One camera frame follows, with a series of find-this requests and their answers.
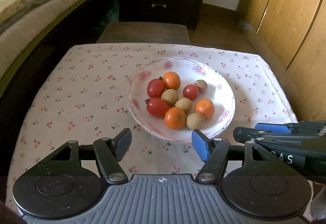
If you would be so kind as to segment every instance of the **logo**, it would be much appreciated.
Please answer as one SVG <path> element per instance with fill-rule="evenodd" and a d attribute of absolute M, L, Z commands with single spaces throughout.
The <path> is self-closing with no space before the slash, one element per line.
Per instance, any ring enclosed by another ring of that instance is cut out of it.
<path fill-rule="evenodd" d="M 168 179 L 162 177 L 162 178 L 158 179 L 158 181 L 159 181 L 160 183 L 165 183 L 166 181 L 168 181 Z"/>

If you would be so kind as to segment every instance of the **white ceramic bowl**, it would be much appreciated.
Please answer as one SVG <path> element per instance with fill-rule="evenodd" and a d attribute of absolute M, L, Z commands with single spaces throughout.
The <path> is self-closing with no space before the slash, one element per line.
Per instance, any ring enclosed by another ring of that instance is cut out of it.
<path fill-rule="evenodd" d="M 136 122 L 158 138 L 184 143 L 191 142 L 191 130 L 186 126 L 181 130 L 170 129 L 165 125 L 163 118 L 154 117 L 146 110 L 148 83 L 168 71 L 174 71 L 180 76 L 181 86 L 177 90 L 179 99 L 183 97 L 182 91 L 188 84 L 193 84 L 199 79 L 207 82 L 206 93 L 200 94 L 193 101 L 193 108 L 200 99 L 210 99 L 215 105 L 215 113 L 211 119 L 205 120 L 201 131 L 210 139 L 221 134 L 229 126 L 234 116 L 233 91 L 226 79 L 216 70 L 196 60 L 183 57 L 164 57 L 153 60 L 133 74 L 127 85 L 127 105 Z"/>

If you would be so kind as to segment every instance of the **gray ribbed plate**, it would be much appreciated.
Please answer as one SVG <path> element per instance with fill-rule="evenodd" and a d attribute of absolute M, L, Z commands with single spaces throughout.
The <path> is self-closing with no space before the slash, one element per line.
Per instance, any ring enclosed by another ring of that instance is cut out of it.
<path fill-rule="evenodd" d="M 101 201 L 78 216 L 28 224 L 303 224 L 302 218 L 261 221 L 230 208 L 216 188 L 195 183 L 190 175 L 134 175 L 126 184 L 110 186 Z"/>

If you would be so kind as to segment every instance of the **tablecloth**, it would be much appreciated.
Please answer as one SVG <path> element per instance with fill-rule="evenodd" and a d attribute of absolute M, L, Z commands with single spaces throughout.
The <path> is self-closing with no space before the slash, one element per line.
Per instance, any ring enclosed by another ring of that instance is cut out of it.
<path fill-rule="evenodd" d="M 68 140 L 92 144 L 132 130 L 132 144 L 120 165 L 131 176 L 196 173 L 203 166 L 191 144 L 163 141 L 144 131 L 127 108 L 126 87 L 133 72 L 152 59 L 188 57 L 216 69 L 233 89 L 234 119 L 220 137 L 236 144 L 236 126 L 296 122 L 268 64 L 258 55 L 174 44 L 89 44 L 74 46 L 45 81 L 23 122 L 11 162 L 6 205 L 15 209 L 16 179 Z M 83 166 L 96 171 L 95 163 Z M 229 164 L 227 172 L 239 167 Z"/>

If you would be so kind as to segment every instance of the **drawer handle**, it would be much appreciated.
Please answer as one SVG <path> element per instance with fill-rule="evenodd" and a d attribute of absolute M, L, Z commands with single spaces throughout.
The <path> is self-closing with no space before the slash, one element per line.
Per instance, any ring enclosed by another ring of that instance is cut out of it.
<path fill-rule="evenodd" d="M 152 4 L 152 8 L 155 7 L 162 7 L 163 9 L 166 9 L 166 4 Z"/>

